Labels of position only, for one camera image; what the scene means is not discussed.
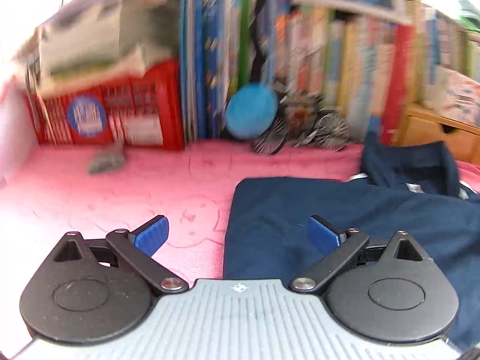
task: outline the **blue gripper pad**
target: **blue gripper pad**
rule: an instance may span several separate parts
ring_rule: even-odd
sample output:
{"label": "blue gripper pad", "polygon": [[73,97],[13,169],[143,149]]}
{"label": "blue gripper pad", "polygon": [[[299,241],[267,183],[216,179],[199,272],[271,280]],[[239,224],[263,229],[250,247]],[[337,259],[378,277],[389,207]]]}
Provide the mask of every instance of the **blue gripper pad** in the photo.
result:
{"label": "blue gripper pad", "polygon": [[345,232],[340,232],[318,215],[311,216],[308,221],[308,236],[324,257],[339,247],[346,238]]}
{"label": "blue gripper pad", "polygon": [[152,257],[169,239],[169,220],[166,216],[157,215],[129,233],[128,239],[137,249]]}

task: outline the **wooden drawer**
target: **wooden drawer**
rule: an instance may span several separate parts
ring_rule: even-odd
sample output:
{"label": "wooden drawer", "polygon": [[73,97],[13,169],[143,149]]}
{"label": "wooden drawer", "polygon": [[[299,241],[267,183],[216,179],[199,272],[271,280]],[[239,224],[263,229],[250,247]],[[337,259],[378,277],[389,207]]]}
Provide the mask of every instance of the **wooden drawer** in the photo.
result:
{"label": "wooden drawer", "polygon": [[472,158],[470,159],[472,164],[480,164],[480,137],[477,138],[477,144],[473,150]]}
{"label": "wooden drawer", "polygon": [[398,145],[415,146],[443,140],[455,159],[471,161],[476,150],[477,138],[477,135],[459,128],[453,128],[451,132],[445,133],[439,123],[409,116]]}

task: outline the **gray gripper base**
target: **gray gripper base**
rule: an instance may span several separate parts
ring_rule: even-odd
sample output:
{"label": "gray gripper base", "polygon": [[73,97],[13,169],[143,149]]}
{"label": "gray gripper base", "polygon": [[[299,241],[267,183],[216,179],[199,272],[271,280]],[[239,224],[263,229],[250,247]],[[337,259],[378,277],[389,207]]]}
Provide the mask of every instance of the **gray gripper base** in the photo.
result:
{"label": "gray gripper base", "polygon": [[14,359],[453,360],[458,356],[443,340],[413,346],[365,340],[332,319],[320,299],[292,293],[280,280],[198,280],[187,293],[161,298],[135,330],[120,338],[81,347],[36,339]]}

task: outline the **metal screw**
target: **metal screw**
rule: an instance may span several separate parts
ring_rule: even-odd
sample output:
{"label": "metal screw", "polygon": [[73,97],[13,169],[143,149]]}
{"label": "metal screw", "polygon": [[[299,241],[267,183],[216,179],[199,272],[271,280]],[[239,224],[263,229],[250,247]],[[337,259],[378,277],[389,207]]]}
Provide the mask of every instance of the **metal screw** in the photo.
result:
{"label": "metal screw", "polygon": [[168,277],[162,280],[160,286],[167,291],[178,291],[184,288],[186,283],[179,277]]}
{"label": "metal screw", "polygon": [[316,285],[317,283],[315,283],[315,280],[310,279],[309,277],[299,277],[292,283],[294,290],[297,291],[312,290]]}

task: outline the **cardboard box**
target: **cardboard box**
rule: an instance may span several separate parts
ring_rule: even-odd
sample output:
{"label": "cardboard box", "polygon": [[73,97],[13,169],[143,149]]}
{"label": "cardboard box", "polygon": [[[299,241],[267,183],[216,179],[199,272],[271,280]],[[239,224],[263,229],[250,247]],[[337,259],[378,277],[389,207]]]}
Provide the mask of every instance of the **cardboard box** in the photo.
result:
{"label": "cardboard box", "polygon": [[480,127],[480,84],[454,70],[436,66],[436,81],[430,96],[440,116]]}

